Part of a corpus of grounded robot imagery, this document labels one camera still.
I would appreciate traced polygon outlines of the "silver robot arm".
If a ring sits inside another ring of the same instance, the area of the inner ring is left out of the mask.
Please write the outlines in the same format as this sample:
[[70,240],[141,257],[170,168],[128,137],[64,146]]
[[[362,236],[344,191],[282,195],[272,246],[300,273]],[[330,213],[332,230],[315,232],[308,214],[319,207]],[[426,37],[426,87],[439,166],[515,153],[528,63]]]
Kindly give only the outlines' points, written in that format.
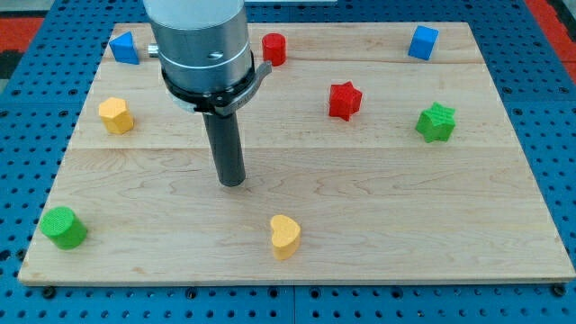
[[243,0],[144,0],[162,77],[187,111],[228,116],[272,72],[250,47]]

